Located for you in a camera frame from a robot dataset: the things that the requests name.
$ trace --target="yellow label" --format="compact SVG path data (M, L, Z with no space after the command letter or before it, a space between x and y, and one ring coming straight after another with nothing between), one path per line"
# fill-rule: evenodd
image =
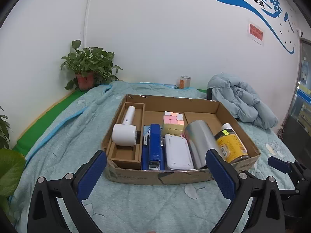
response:
M230 163L238 157L247 155L243 145L235 134L229 134L217 139L217 143L222 150L225 160Z
M227 130L223 130L222 132L223 132L223 134L225 134L226 136L229 135L229 132L228 132Z

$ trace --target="yellow-green sticker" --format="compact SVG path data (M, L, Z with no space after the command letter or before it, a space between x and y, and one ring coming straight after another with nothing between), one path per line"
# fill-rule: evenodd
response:
M223 130L222 132L223 132L223 134L225 134L225 136L229 135L229 132L227 130Z

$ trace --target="orange label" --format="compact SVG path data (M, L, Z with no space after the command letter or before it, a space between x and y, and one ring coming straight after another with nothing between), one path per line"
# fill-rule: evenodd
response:
M249 33L262 41L263 32L252 24L249 24Z
M183 89L184 86L185 86L185 81L184 80L180 80L179 88Z

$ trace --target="metal screw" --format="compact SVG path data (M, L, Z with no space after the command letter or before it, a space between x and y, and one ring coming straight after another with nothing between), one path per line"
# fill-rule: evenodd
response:
M268 177L268 180L271 181L271 182L274 182L274 181L275 181L275 178L274 178L273 176L269 176L269 177Z
M38 178L38 182L39 182L39 183L42 183L43 181L44 181L44 177Z
M67 173L66 176L65 176L65 178L66 178L67 180L71 180L71 179L73 178L73 174L72 174L72 173Z
M243 179L243 180L247 178L247 175L246 175L245 173L243 173L243 172L240 173L239 176L240 176L240 178Z

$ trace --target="paper sign on wall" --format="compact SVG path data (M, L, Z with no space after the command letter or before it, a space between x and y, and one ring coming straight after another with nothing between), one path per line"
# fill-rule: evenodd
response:
M264 31L254 23L248 24L248 35L257 43L263 45Z

